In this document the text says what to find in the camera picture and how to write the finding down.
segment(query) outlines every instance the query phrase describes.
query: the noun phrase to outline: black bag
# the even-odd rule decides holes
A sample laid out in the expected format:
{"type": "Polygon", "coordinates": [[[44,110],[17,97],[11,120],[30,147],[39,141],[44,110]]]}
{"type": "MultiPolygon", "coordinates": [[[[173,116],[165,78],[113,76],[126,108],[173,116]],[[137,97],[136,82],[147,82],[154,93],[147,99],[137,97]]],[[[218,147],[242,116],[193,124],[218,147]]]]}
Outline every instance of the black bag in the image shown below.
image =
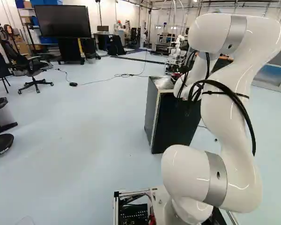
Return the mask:
{"type": "Polygon", "coordinates": [[[121,38],[119,35],[113,35],[110,38],[110,46],[108,48],[109,55],[126,55],[126,51],[122,46],[121,38]]]}

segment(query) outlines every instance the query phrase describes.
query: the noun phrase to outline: computer monitor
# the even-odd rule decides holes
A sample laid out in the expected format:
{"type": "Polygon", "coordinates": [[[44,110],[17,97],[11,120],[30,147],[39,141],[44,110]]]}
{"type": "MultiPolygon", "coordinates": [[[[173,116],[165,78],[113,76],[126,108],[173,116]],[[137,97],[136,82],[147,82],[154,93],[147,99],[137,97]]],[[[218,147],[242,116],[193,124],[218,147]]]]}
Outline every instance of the computer monitor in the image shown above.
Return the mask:
{"type": "Polygon", "coordinates": [[[97,26],[97,31],[109,32],[109,26],[97,26]]]}
{"type": "Polygon", "coordinates": [[[34,6],[42,36],[90,38],[89,14],[85,6],[34,6]]]}

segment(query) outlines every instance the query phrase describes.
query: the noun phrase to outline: black cabinet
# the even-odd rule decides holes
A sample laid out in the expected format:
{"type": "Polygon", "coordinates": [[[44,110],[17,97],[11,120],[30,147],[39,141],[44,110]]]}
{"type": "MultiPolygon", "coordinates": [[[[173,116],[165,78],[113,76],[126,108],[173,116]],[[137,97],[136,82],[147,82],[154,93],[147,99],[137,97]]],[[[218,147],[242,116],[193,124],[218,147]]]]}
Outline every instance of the black cabinet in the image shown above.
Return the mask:
{"type": "Polygon", "coordinates": [[[163,153],[174,144],[190,145],[201,119],[200,101],[189,108],[173,95],[170,77],[148,80],[145,131],[152,154],[163,153]]]}

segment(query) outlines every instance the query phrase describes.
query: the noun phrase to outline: light blue floor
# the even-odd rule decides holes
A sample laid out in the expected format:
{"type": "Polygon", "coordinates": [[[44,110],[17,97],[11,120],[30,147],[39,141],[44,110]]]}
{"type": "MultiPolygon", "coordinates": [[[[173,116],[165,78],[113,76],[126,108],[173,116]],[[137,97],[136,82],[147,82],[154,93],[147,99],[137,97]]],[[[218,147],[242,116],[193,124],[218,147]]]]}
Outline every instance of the light blue floor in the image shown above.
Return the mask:
{"type": "MultiPolygon", "coordinates": [[[[143,62],[102,58],[95,64],[56,65],[79,84],[116,73],[139,73],[143,62]]],[[[147,63],[142,75],[162,75],[163,65],[147,63]]],[[[19,126],[12,148],[0,157],[0,225],[30,217],[35,225],[111,225],[113,192],[162,184],[161,155],[152,155],[143,129],[147,83],[144,77],[70,87],[65,74],[37,76],[54,81],[17,89],[28,77],[11,77],[10,94],[0,82],[19,126]]],[[[252,87],[249,114],[257,139],[256,160],[264,200],[253,213],[238,216],[242,225],[281,224],[281,93],[252,87]]],[[[204,128],[192,142],[218,151],[204,128]]]]}

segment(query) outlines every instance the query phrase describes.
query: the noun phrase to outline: office chair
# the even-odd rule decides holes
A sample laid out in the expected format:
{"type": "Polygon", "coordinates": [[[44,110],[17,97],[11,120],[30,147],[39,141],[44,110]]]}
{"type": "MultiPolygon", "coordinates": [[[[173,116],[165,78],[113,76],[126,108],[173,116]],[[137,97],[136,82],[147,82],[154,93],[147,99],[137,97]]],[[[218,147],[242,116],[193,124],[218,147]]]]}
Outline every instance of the office chair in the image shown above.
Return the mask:
{"type": "Polygon", "coordinates": [[[40,74],[43,71],[46,71],[49,65],[46,62],[41,62],[39,59],[41,56],[34,56],[31,58],[26,58],[24,55],[19,54],[17,51],[13,49],[11,44],[7,40],[1,40],[1,44],[3,49],[5,50],[5,53],[7,57],[9,57],[12,61],[15,61],[15,64],[12,65],[16,70],[24,71],[27,70],[28,73],[26,76],[29,76],[32,78],[32,82],[26,82],[24,84],[23,88],[20,88],[18,90],[18,94],[22,94],[22,90],[27,89],[31,86],[35,86],[37,93],[40,93],[40,90],[38,89],[38,84],[49,84],[53,86],[54,84],[52,82],[46,82],[45,79],[43,80],[36,80],[34,77],[38,74],[40,74]]]}

